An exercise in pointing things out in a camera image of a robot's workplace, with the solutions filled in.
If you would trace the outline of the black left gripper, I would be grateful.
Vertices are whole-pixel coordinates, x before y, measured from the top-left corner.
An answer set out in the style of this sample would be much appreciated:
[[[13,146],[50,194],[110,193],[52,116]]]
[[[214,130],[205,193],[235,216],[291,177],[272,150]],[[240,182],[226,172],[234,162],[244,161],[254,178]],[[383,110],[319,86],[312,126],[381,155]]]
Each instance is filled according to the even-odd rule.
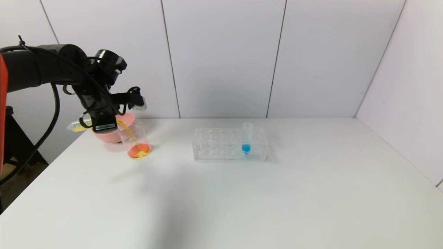
[[[79,118],[79,123],[85,129],[94,133],[107,133],[118,129],[114,105],[95,88],[78,87],[76,89],[85,111]]]

